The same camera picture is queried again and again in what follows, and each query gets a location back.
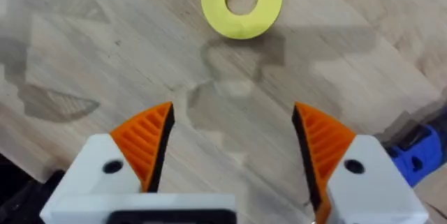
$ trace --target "white plastic housing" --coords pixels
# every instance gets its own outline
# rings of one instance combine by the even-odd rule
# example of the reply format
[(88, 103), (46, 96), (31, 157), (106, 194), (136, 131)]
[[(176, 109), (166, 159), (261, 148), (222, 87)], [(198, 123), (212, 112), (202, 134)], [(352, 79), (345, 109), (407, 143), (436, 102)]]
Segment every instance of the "white plastic housing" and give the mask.
[[(103, 166), (120, 160), (113, 174)], [(108, 134), (91, 136), (41, 211), (46, 224), (99, 224), (119, 210), (227, 209), (233, 195), (141, 193), (140, 180)]]
[[(345, 167), (347, 160), (359, 161), (365, 172), (350, 172)], [(355, 138), (332, 173), (327, 192), (330, 224), (423, 224), (428, 219), (413, 189), (381, 143), (370, 135)]]

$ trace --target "yellow washer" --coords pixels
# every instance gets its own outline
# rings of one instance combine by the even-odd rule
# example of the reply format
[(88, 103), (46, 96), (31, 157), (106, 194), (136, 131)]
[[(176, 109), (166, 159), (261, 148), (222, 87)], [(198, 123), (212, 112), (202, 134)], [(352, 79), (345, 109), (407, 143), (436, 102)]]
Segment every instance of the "yellow washer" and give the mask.
[(278, 17), (282, 0), (258, 0), (246, 15), (232, 13), (226, 0), (202, 0), (202, 9), (210, 25), (223, 36), (249, 39), (267, 31)]

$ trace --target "wooden table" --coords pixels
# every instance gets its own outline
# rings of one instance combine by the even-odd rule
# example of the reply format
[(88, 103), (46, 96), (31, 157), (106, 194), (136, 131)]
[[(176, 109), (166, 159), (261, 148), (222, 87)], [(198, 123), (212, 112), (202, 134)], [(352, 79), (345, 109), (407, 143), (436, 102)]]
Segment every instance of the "wooden table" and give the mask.
[(89, 135), (172, 100), (162, 191), (237, 193), (241, 223), (308, 223), (293, 102), (387, 140), (444, 102), (446, 14), (284, 0), (266, 34), (234, 41), (200, 0), (0, 0), (0, 151), (44, 180)]

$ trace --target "orange ribbed fingertip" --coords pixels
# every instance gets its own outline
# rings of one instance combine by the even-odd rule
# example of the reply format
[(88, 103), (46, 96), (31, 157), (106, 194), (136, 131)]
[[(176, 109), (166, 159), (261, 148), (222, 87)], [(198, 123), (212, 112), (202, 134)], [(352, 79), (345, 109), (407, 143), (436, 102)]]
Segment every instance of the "orange ribbed fingertip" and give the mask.
[(137, 114), (110, 132), (140, 179), (144, 192), (152, 191), (150, 186), (155, 179), (154, 190), (158, 189), (164, 152), (173, 122), (173, 104), (168, 102)]
[(302, 103), (296, 103), (295, 126), (316, 223), (325, 223), (330, 213), (326, 186), (356, 134), (333, 117)]

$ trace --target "blue tool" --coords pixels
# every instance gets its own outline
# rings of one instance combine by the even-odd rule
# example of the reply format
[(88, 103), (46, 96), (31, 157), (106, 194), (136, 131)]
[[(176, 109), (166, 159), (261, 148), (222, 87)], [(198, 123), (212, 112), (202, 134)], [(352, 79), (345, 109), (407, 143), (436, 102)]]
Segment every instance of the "blue tool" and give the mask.
[(397, 169), (410, 186), (415, 186), (446, 162), (447, 112), (418, 124), (396, 145), (386, 147)]

